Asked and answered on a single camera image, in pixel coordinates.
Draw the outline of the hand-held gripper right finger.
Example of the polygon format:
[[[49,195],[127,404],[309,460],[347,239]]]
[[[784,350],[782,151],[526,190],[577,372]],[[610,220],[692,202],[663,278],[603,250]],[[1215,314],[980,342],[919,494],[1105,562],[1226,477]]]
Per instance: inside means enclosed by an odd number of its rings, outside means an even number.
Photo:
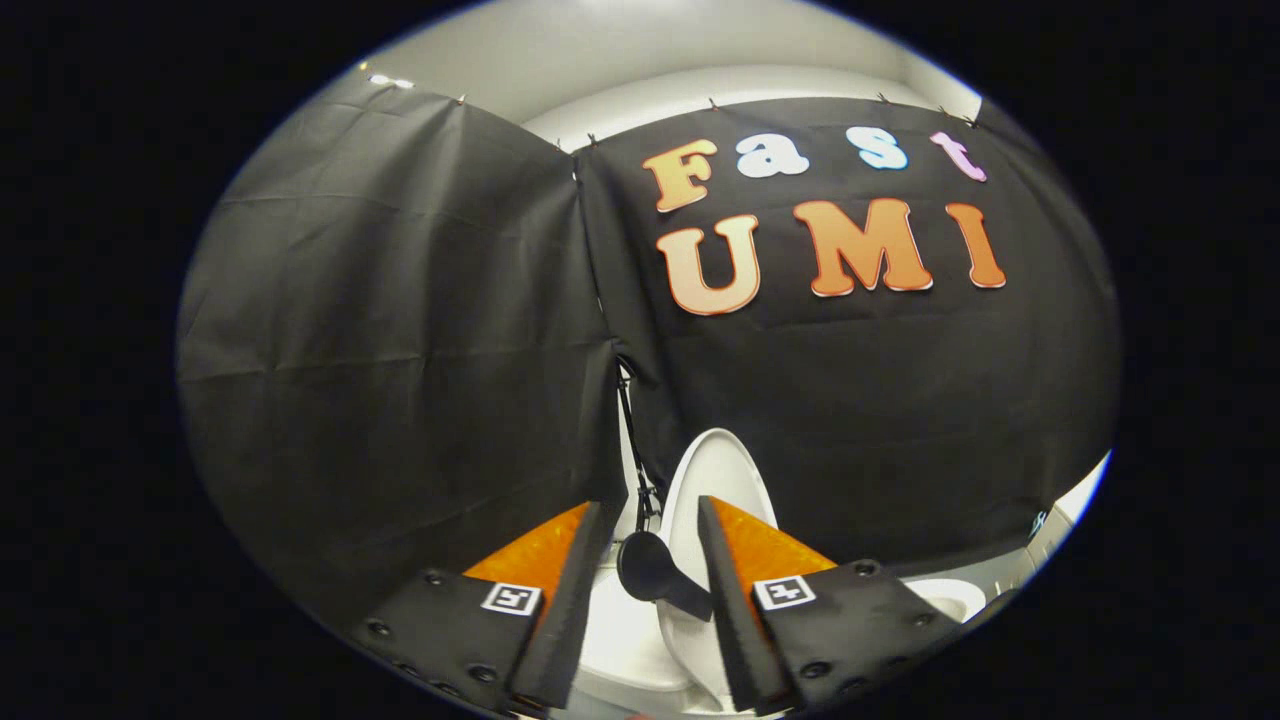
[[[963,633],[876,560],[838,565],[722,498],[699,498],[698,534],[737,711],[828,712]]]

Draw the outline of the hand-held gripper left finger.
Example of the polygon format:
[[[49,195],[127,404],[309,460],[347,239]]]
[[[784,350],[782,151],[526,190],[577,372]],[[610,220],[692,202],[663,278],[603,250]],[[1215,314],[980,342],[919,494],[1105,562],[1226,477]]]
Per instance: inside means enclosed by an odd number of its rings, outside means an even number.
[[[605,506],[588,501],[465,571],[425,568],[352,625],[393,673],[492,716],[564,708],[579,670]]]

